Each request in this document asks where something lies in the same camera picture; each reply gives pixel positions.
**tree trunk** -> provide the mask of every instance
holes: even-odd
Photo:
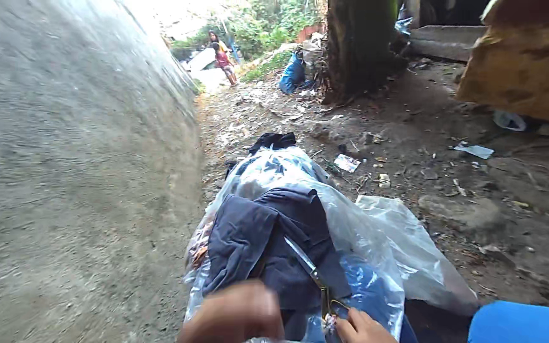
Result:
[[[382,85],[395,63],[389,51],[397,0],[328,1],[328,69],[334,102]]]

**green vegetation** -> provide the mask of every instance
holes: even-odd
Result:
[[[207,90],[207,87],[199,79],[192,79],[192,81],[196,85],[196,87],[192,87],[194,94],[203,94]]]
[[[233,7],[232,15],[226,19],[234,42],[240,46],[240,52],[247,60],[273,51],[282,43],[294,41],[303,28],[317,22],[313,1],[305,0],[249,0],[249,5]],[[217,17],[213,15],[197,35],[173,42],[173,55],[184,60],[192,51],[206,46],[209,30],[215,31],[228,44],[228,37],[225,37]]]
[[[270,61],[258,66],[254,70],[249,70],[240,79],[244,82],[263,80],[265,74],[285,67],[291,57],[292,51],[277,52]]]

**white plastic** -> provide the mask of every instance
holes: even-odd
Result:
[[[389,326],[399,338],[404,291],[407,299],[421,299],[458,314],[471,315],[477,298],[452,264],[431,241],[416,217],[399,199],[361,197],[360,207],[335,189],[329,175],[300,148],[273,151],[261,148],[229,174],[190,239],[188,252],[204,241],[205,230],[226,195],[256,199],[275,187],[309,187],[318,192],[326,212],[330,236],[337,250],[352,253],[378,271],[384,280]],[[186,283],[191,283],[186,320],[202,302],[200,290],[208,274],[208,257],[198,270],[187,254]]]

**hand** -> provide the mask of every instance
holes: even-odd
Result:
[[[242,343],[283,335],[277,294],[259,281],[247,281],[208,296],[181,328],[178,343]]]
[[[380,323],[355,308],[349,310],[348,320],[336,319],[336,329],[343,343],[397,343]]]

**shorts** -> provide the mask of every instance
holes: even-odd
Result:
[[[234,69],[231,65],[222,66],[221,69],[224,71],[224,74],[226,74],[227,77],[230,77],[234,74]]]

